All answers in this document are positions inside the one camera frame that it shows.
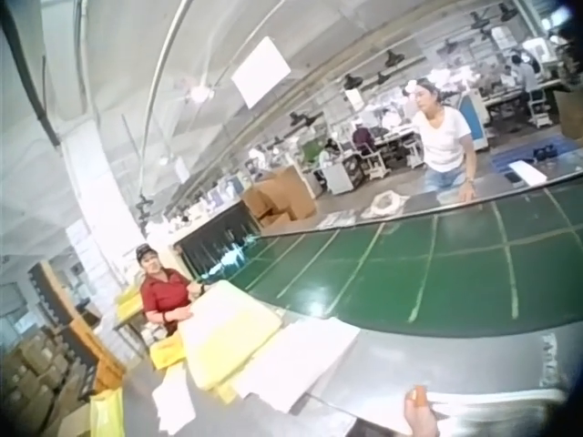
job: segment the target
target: white line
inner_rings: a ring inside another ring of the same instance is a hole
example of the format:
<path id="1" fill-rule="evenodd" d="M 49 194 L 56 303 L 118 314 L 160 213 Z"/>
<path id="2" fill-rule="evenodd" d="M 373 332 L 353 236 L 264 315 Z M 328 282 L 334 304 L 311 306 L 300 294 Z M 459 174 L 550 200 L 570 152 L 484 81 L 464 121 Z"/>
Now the white line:
<path id="1" fill-rule="evenodd" d="M 425 292 L 425 284 L 427 283 L 427 277 L 429 276 L 429 268 L 431 267 L 431 261 L 434 257 L 435 251 L 435 241 L 437 240 L 437 220 L 439 219 L 438 215 L 434 215 L 433 219 L 431 220 L 431 246 L 429 247 L 429 255 L 427 256 L 427 264 L 425 265 L 425 274 L 423 276 L 423 280 L 421 281 L 421 287 L 419 288 L 419 292 L 417 293 L 417 300 L 415 301 L 415 306 L 411 311 L 411 315 L 409 316 L 409 323 L 413 323 L 417 319 L 417 315 L 419 315 L 419 310 L 421 309 L 421 301 L 423 300 L 423 295 Z"/>
<path id="2" fill-rule="evenodd" d="M 330 244 L 332 243 L 332 241 L 338 235 L 338 232 L 340 232 L 339 229 L 337 229 L 337 230 L 334 231 L 334 233 L 330 236 L 330 238 L 328 239 L 328 241 L 326 241 L 326 243 L 320 248 L 320 250 L 318 250 L 318 252 L 316 252 L 316 254 L 312 257 L 312 259 L 310 259 L 308 261 L 308 263 L 305 266 L 303 266 L 303 268 L 300 270 L 300 272 L 293 277 L 293 279 L 290 281 L 290 283 L 288 285 L 286 285 L 285 288 L 282 291 L 280 291 L 280 294 L 278 294 L 275 297 L 275 299 L 279 299 L 281 296 L 283 296 L 285 293 L 287 293 L 287 291 L 290 289 L 290 287 L 292 286 L 292 284 L 296 280 L 298 280 L 300 278 L 300 276 L 303 275 L 306 272 L 306 270 L 314 263 L 314 261 L 317 260 L 320 255 L 322 255 L 322 253 L 328 248 L 328 246 L 330 246 Z"/>
<path id="3" fill-rule="evenodd" d="M 512 319 L 518 319 L 518 288 L 517 288 L 517 278 L 514 272 L 514 262 L 512 261 L 512 252 L 510 252 L 510 246 L 508 245 L 508 235 L 506 234 L 506 227 L 504 226 L 504 221 L 502 221 L 502 216 L 500 215 L 500 210 L 495 202 L 492 202 L 492 210 L 494 210 L 494 215 L 496 216 L 496 221 L 498 222 L 498 227 L 500 229 L 500 234 L 502 235 L 502 243 L 504 244 L 504 253 L 506 254 L 506 264 L 508 265 L 508 277 L 510 278 L 510 293 L 512 294 Z"/>
<path id="4" fill-rule="evenodd" d="M 248 289 L 248 290 L 249 290 L 249 289 L 251 289 L 251 288 L 252 288 L 252 287 L 253 287 L 253 286 L 254 286 L 254 285 L 257 283 L 257 282 L 259 282 L 259 280 L 260 280 L 261 278 L 263 278 L 263 276 L 265 276 L 265 274 L 266 274 L 268 271 L 270 271 L 270 270 L 273 268 L 273 266 L 275 266 L 275 265 L 276 265 L 278 262 L 280 262 L 280 261 L 281 261 L 281 259 L 282 259 L 283 257 L 285 257 L 285 256 L 286 256 L 286 255 L 287 255 L 287 254 L 290 252 L 290 250 L 292 250 L 293 248 L 295 248 L 295 247 L 297 246 L 297 244 L 298 244 L 300 241 L 302 241 L 302 240 L 303 240 L 303 238 L 304 238 L 306 235 L 307 235 L 307 234 L 303 234 L 301 237 L 299 237 L 298 239 L 296 239 L 296 240 L 293 242 L 293 244 L 291 244 L 291 246 L 289 246 L 289 247 L 288 247 L 288 248 L 285 250 L 285 252 L 283 252 L 283 253 L 282 253 L 282 254 L 281 254 L 281 255 L 280 255 L 280 256 L 279 256 L 279 257 L 278 257 L 276 260 L 274 260 L 274 261 L 272 262 L 272 264 L 270 264 L 270 265 L 267 267 L 267 269 L 265 269 L 265 270 L 264 270 L 264 271 L 262 271 L 262 272 L 261 272 L 259 275 L 257 275 L 257 277 L 256 277 L 256 278 L 255 278 L 255 279 L 254 279 L 254 280 L 251 282 L 251 284 L 249 284 L 249 285 L 246 287 L 246 289 Z"/>
<path id="5" fill-rule="evenodd" d="M 384 223 L 381 223 L 381 225 L 379 226 L 379 229 L 376 230 L 376 233 L 374 234 L 373 239 L 371 239 L 371 242 L 366 247 L 364 254 L 361 256 L 360 260 L 358 261 L 358 265 L 354 269 L 353 274 L 350 276 L 350 278 L 348 278 L 348 280 L 346 281 L 346 283 L 344 284 L 344 286 L 340 290 L 340 293 L 338 293 L 338 296 L 336 296 L 336 299 L 334 299 L 334 301 L 330 304 L 330 306 L 328 307 L 328 310 L 325 312 L 325 314 L 330 314 L 332 312 L 332 310 L 334 309 L 334 307 L 336 305 L 338 305 L 338 302 L 340 302 L 340 299 L 343 297 L 344 293 L 348 290 L 348 287 L 353 282 L 353 280 L 356 278 L 356 275 L 358 274 L 361 267 L 364 265 L 364 262 L 366 261 L 366 259 L 370 255 L 371 250 L 373 250 L 374 243 L 376 243 L 376 240 L 379 239 L 379 236 L 381 235 L 383 228 L 384 228 Z"/>
<path id="6" fill-rule="evenodd" d="M 228 278 L 227 280 L 232 280 L 232 279 L 235 279 L 235 278 L 237 277 L 237 275 L 239 275 L 239 273 L 241 273 L 241 272 L 242 272 L 242 271 L 244 271 L 246 268 L 248 268 L 248 267 L 249 267 L 249 265 L 250 265 L 250 264 L 251 264 L 251 263 L 252 263 L 254 260 L 258 259 L 258 258 L 259 258 L 261 255 L 263 255 L 263 253 L 265 253 L 265 251 L 266 251 L 267 249 L 269 249 L 271 246 L 273 246 L 273 245 L 274 245 L 276 242 L 278 242 L 279 240 L 280 240 L 280 238 L 279 238 L 279 237 L 278 237 L 278 238 L 276 238 L 276 239 L 273 239 L 273 241 L 272 241 L 270 244 L 268 244 L 268 245 L 267 245 L 267 247 L 263 248 L 263 250 L 262 250 L 261 252 L 259 252 L 259 253 L 258 253 L 256 256 L 254 256 L 253 258 L 251 258 L 251 259 L 250 259 L 250 260 L 247 262 L 247 264 L 245 264 L 245 265 L 244 265 L 244 266 L 243 266 L 241 269 L 237 270 L 237 271 L 235 272 L 235 274 L 234 274 L 233 276 L 231 276 L 230 278 Z"/>
<path id="7" fill-rule="evenodd" d="M 569 227 L 569 230 L 575 236 L 575 240 L 577 241 L 577 244 L 579 245 L 579 248 L 581 250 L 583 250 L 583 241 L 581 241 L 581 237 L 575 231 L 576 228 L 577 229 L 579 228 L 579 226 L 577 226 L 577 227 L 573 226 L 573 223 L 571 223 L 571 220 L 568 219 L 567 213 L 565 212 L 565 210 L 563 209 L 563 207 L 561 207 L 561 204 L 558 203 L 558 200 L 555 198 L 555 196 L 553 196 L 553 193 L 551 193 L 547 188 L 545 188 L 545 193 L 550 198 L 550 200 L 555 204 L 555 208 L 558 209 L 558 212 L 560 213 L 560 215 L 563 216 L 563 219 L 567 222 L 568 227 Z"/>

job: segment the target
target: hand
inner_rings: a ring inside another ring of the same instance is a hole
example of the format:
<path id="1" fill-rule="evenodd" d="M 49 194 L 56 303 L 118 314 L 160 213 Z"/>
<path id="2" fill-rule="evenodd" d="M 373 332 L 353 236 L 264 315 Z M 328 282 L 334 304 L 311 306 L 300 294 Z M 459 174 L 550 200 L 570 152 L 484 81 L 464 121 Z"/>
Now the hand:
<path id="1" fill-rule="evenodd" d="M 459 189 L 459 200 L 460 202 L 467 203 L 476 197 L 476 192 L 474 191 L 474 185 L 470 181 L 464 182 L 462 187 Z"/>
<path id="2" fill-rule="evenodd" d="M 190 305 L 172 310 L 169 313 L 169 316 L 170 317 L 167 316 L 167 319 L 170 318 L 175 321 L 183 321 L 186 319 L 190 319 L 192 317 L 192 312 L 190 312 Z"/>
<path id="3" fill-rule="evenodd" d="M 437 437 L 437 419 L 429 405 L 417 406 L 412 396 L 407 393 L 404 399 L 404 417 L 413 431 L 413 437 Z"/>

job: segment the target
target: woman in red shirt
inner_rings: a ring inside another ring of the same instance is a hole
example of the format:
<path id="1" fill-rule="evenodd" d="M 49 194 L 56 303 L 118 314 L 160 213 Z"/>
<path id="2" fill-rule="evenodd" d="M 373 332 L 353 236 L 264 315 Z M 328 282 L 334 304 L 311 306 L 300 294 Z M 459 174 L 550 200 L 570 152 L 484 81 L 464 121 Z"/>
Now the woman in red shirt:
<path id="1" fill-rule="evenodd" d="M 190 304 L 204 293 L 204 285 L 186 279 L 174 269 L 162 266 L 158 253 L 148 244 L 136 249 L 136 258 L 146 272 L 139 291 L 148 321 L 164 325 L 168 335 L 178 322 L 192 317 Z"/>

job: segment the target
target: jeans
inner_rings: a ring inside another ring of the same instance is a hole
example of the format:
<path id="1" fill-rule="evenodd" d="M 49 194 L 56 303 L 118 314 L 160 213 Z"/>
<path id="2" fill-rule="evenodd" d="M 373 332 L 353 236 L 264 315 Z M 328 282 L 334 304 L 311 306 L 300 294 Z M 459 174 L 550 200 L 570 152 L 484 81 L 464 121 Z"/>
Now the jeans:
<path id="1" fill-rule="evenodd" d="M 465 168 L 460 166 L 453 170 L 441 173 L 432 168 L 425 172 L 425 192 L 443 191 L 445 189 L 459 187 L 465 182 Z"/>

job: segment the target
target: woman in white t-shirt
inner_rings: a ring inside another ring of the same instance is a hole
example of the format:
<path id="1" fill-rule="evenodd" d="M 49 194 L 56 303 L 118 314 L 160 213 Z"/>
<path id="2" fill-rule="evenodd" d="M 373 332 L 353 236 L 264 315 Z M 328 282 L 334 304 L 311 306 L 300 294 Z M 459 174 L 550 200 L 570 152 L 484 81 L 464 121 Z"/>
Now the woman in white t-shirt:
<path id="1" fill-rule="evenodd" d="M 419 112 L 413 117 L 424 149 L 425 189 L 440 191 L 460 187 L 460 199 L 475 196 L 476 151 L 464 116 L 443 106 L 439 90 L 427 79 L 417 81 L 414 91 Z"/>

